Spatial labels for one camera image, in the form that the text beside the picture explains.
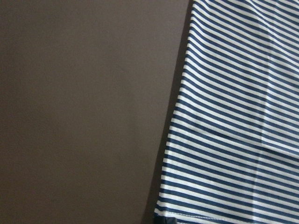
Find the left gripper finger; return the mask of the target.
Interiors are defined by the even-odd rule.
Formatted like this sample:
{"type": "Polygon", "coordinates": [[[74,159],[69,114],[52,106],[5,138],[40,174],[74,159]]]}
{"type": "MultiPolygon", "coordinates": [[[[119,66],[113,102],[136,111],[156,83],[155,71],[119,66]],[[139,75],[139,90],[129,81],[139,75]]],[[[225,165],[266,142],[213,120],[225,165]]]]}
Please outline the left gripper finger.
{"type": "Polygon", "coordinates": [[[154,224],[176,224],[174,217],[154,217],[154,224]]]}

